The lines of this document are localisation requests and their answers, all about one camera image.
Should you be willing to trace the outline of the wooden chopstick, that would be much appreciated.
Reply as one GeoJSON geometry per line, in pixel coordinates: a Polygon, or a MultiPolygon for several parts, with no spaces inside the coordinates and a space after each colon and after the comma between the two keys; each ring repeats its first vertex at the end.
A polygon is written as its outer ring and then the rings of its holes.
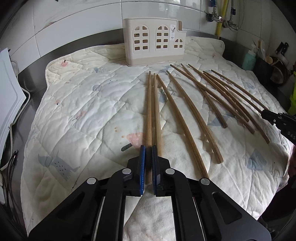
{"type": "Polygon", "coordinates": [[[208,172],[207,172],[207,170],[205,168],[205,165],[203,163],[202,157],[201,157],[201,155],[200,155],[200,153],[198,151],[198,148],[197,148],[197,146],[195,144],[195,141],[194,141],[194,139],[193,139],[193,137],[192,137],[192,135],[190,133],[190,130],[189,130],[189,128],[188,128],[188,126],[187,126],[187,124],[186,124],[186,122],[185,122],[185,120],[184,120],[184,118],[183,118],[183,116],[182,116],[182,114],[180,112],[180,110],[178,109],[177,104],[175,103],[174,99],[172,98],[171,94],[169,93],[168,89],[166,88],[165,84],[163,83],[163,81],[161,80],[161,78],[160,78],[160,76],[158,74],[156,75],[156,79],[161,84],[161,86],[162,86],[168,100],[171,103],[171,106],[172,106],[173,111],[174,111],[174,113],[175,113],[175,115],[177,117],[177,120],[180,123],[180,125],[181,125],[181,127],[182,127],[182,129],[184,131],[185,137],[186,137],[186,139],[187,139],[187,141],[189,143],[189,147],[191,148],[191,150],[193,152],[194,159],[195,159],[195,161],[196,161],[196,163],[198,165],[198,168],[200,170],[201,177],[209,179],[209,175],[208,175],[208,172]]]}
{"type": "Polygon", "coordinates": [[[222,80],[218,79],[217,77],[207,73],[207,72],[203,72],[207,77],[211,78],[212,80],[215,80],[217,82],[219,82],[221,85],[223,85],[224,87],[227,87],[228,89],[230,89],[232,92],[234,92],[235,94],[237,94],[239,97],[241,97],[242,99],[244,99],[247,103],[249,103],[253,108],[255,108],[260,114],[262,112],[262,110],[260,110],[255,104],[253,104],[249,99],[247,99],[245,96],[243,96],[240,92],[238,92],[237,90],[235,90],[233,87],[231,87],[230,85],[226,84],[225,82],[223,82],[222,80]]]}
{"type": "Polygon", "coordinates": [[[187,102],[187,104],[189,105],[191,111],[193,112],[195,118],[197,119],[198,124],[200,125],[200,127],[202,128],[202,131],[204,132],[205,136],[207,137],[209,144],[211,145],[211,148],[213,150],[213,153],[215,154],[215,157],[217,159],[217,162],[219,164],[224,162],[224,159],[218,149],[218,146],[210,132],[210,130],[208,129],[208,127],[206,126],[201,114],[199,113],[199,111],[197,110],[196,106],[194,105],[194,103],[192,102],[192,100],[190,99],[190,97],[186,94],[185,90],[181,87],[181,85],[177,82],[177,80],[175,79],[175,77],[173,75],[171,75],[170,72],[168,72],[168,70],[166,71],[166,73],[168,74],[168,76],[171,78],[171,80],[173,81],[173,83],[175,84],[175,86],[178,88],[178,90],[180,90],[180,92],[182,93],[182,95],[185,98],[185,101],[187,102]]]}
{"type": "Polygon", "coordinates": [[[155,118],[155,138],[156,138],[156,147],[158,149],[158,156],[162,156],[163,146],[162,146],[162,130],[160,123],[160,114],[159,114],[159,98],[158,98],[158,87],[157,87],[157,77],[154,73],[154,118],[155,118]]]}
{"type": "Polygon", "coordinates": [[[214,81],[215,84],[217,84],[221,89],[239,106],[239,108],[248,116],[248,118],[251,120],[251,122],[254,124],[254,126],[257,128],[257,130],[261,133],[262,137],[265,139],[266,143],[269,144],[270,140],[265,134],[265,132],[262,130],[261,126],[256,122],[256,120],[253,118],[253,116],[246,110],[246,108],[239,102],[239,99],[235,97],[231,92],[229,92],[228,88],[225,87],[225,85],[221,84],[219,81],[215,80],[213,77],[210,76],[210,74],[203,72],[205,76],[209,77],[210,80],[214,81]]]}
{"type": "Polygon", "coordinates": [[[145,165],[145,184],[151,185],[151,161],[150,149],[152,146],[152,84],[151,72],[148,75],[147,84],[147,128],[146,128],[146,165],[145,165]]]}
{"type": "Polygon", "coordinates": [[[229,112],[231,112],[252,134],[255,133],[255,130],[247,123],[247,121],[236,111],[236,109],[233,109],[229,104],[227,104],[222,98],[220,98],[218,95],[216,95],[214,92],[212,92],[210,89],[208,89],[206,86],[201,84],[199,81],[197,81],[195,78],[184,72],[183,70],[177,68],[174,65],[170,65],[172,68],[177,70],[179,73],[187,77],[188,79],[192,80],[194,84],[205,90],[208,94],[210,94],[212,97],[214,97],[220,104],[222,104],[229,112]]]}
{"type": "MultiPolygon", "coordinates": [[[[194,77],[194,75],[181,63],[182,68],[184,69],[184,71],[190,75],[192,78],[194,78],[196,80],[196,78],[194,77]]],[[[200,88],[201,93],[203,94],[203,96],[205,97],[205,99],[208,101],[208,104],[210,104],[211,108],[213,109],[217,119],[219,120],[219,122],[221,123],[223,128],[227,128],[228,125],[226,123],[226,120],[224,120],[221,112],[218,110],[217,106],[215,105],[215,103],[213,102],[213,100],[211,99],[211,97],[209,96],[209,94],[202,88],[200,88]]]]}
{"type": "Polygon", "coordinates": [[[249,122],[248,116],[239,108],[239,106],[219,87],[217,84],[214,83],[214,81],[210,80],[209,77],[205,76],[204,73],[196,69],[194,66],[191,64],[188,64],[190,68],[192,68],[196,73],[198,73],[201,77],[203,77],[207,82],[209,82],[213,87],[217,89],[227,100],[232,106],[238,111],[239,114],[247,121],[249,122]]]}
{"type": "Polygon", "coordinates": [[[225,77],[224,75],[216,72],[215,70],[211,69],[211,71],[213,73],[215,73],[216,75],[222,77],[223,79],[225,79],[226,81],[228,81],[229,83],[231,83],[232,85],[234,85],[235,87],[237,87],[238,89],[240,89],[241,91],[243,91],[244,93],[246,93],[248,96],[250,96],[254,101],[256,101],[260,106],[262,106],[264,109],[269,110],[261,101],[259,101],[255,96],[253,96],[252,94],[250,94],[247,90],[245,90],[243,87],[241,87],[240,85],[238,85],[237,83],[235,83],[234,81],[230,80],[229,78],[225,77]]]}

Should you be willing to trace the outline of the black utensil container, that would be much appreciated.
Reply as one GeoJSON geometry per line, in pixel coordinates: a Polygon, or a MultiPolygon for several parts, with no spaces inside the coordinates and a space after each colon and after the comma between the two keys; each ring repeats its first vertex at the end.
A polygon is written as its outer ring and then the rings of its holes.
{"type": "Polygon", "coordinates": [[[273,84],[281,87],[286,84],[291,76],[286,65],[278,57],[272,57],[272,63],[269,64],[262,58],[257,57],[253,72],[262,85],[273,84]]]}

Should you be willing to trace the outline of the wooden spoon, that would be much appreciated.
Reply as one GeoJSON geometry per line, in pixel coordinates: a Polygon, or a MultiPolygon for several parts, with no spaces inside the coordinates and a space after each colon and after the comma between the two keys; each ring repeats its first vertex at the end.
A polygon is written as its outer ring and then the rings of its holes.
{"type": "Polygon", "coordinates": [[[266,60],[266,62],[268,63],[268,64],[272,64],[273,63],[273,59],[270,57],[270,56],[267,56],[266,58],[265,58],[265,60],[266,60]]]}

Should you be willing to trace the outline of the cream quilted mat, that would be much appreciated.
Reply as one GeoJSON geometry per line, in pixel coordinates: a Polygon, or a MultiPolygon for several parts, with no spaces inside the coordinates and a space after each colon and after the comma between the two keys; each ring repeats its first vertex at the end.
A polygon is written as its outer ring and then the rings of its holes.
{"type": "MultiPolygon", "coordinates": [[[[210,179],[253,218],[259,218],[275,194],[288,182],[292,143],[263,120],[244,99],[231,92],[253,116],[270,140],[267,144],[249,120],[252,134],[210,94],[228,125],[223,128],[194,82],[170,65],[184,71],[181,63],[227,104],[232,104],[188,66],[207,72],[233,87],[260,110],[264,108],[246,93],[216,75],[234,81],[270,111],[282,112],[280,103],[259,83],[255,74],[223,58],[220,40],[188,37],[183,61],[130,67],[125,46],[85,48],[46,65],[46,91],[36,111],[24,150],[21,203],[27,232],[31,232],[54,208],[86,179],[104,179],[124,168],[146,145],[147,84],[152,84],[152,144],[156,143],[154,73],[160,76],[178,106],[202,157],[210,179]],[[166,71],[190,97],[210,130],[224,159],[219,164],[211,145],[184,96],[166,71]]],[[[187,177],[198,180],[200,170],[161,84],[157,80],[162,130],[162,157],[187,177]]]]}

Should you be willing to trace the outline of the teal spray bottle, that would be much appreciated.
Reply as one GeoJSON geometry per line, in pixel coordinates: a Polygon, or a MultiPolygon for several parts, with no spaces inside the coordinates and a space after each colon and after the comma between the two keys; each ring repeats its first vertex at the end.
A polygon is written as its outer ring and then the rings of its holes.
{"type": "Polygon", "coordinates": [[[250,71],[253,70],[256,62],[256,53],[257,53],[257,47],[255,44],[252,44],[251,49],[249,49],[244,56],[242,69],[250,70],[250,71]]]}

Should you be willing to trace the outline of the white rice paddle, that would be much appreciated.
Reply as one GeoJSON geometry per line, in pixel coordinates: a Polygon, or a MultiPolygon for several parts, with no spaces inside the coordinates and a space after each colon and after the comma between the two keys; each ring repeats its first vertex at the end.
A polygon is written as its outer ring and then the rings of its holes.
{"type": "Polygon", "coordinates": [[[262,59],[266,60],[266,45],[263,40],[259,40],[259,49],[262,59]]]}

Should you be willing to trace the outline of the yellow gas pipe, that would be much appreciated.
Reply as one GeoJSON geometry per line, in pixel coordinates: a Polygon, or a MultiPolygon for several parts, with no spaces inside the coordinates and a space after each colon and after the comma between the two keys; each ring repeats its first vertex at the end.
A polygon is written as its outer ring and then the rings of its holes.
{"type": "Polygon", "coordinates": [[[221,36],[222,23],[223,23],[223,20],[226,17],[226,12],[227,12],[227,8],[228,8],[228,2],[229,2],[229,0],[224,0],[223,1],[221,13],[220,13],[221,18],[220,18],[220,21],[217,23],[215,35],[218,37],[218,39],[221,36]]]}

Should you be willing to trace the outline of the cream house-shaped utensil holder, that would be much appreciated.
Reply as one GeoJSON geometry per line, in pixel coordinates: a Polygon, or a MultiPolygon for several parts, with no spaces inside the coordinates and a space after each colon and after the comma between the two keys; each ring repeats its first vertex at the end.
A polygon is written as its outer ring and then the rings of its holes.
{"type": "Polygon", "coordinates": [[[149,65],[183,60],[186,32],[182,22],[167,18],[122,20],[126,63],[149,65]]]}

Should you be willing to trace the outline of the metal angle valve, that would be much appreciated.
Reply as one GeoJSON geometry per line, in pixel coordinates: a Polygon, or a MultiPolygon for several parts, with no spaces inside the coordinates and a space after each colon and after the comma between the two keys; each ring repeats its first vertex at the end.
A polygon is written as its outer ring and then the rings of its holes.
{"type": "Polygon", "coordinates": [[[230,19],[225,22],[225,28],[232,31],[238,31],[239,26],[233,22],[233,18],[236,15],[236,9],[232,6],[230,9],[230,19]]]}

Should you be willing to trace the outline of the metal water valve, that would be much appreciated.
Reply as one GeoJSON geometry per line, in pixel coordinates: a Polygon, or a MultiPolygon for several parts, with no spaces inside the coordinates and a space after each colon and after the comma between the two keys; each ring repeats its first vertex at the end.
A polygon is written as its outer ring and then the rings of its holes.
{"type": "Polygon", "coordinates": [[[206,14],[206,20],[208,22],[218,23],[220,21],[221,16],[219,16],[217,13],[217,0],[210,0],[209,6],[210,8],[212,8],[212,12],[206,14]]]}

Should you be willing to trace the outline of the white microwave oven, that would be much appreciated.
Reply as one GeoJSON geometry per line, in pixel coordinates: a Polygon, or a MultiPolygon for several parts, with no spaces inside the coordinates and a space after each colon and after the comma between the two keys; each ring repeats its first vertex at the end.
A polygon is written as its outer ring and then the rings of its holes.
{"type": "Polygon", "coordinates": [[[10,125],[15,120],[16,115],[26,96],[17,81],[8,49],[1,51],[0,65],[0,129],[1,129],[1,153],[4,151],[6,139],[9,134],[10,125]]]}

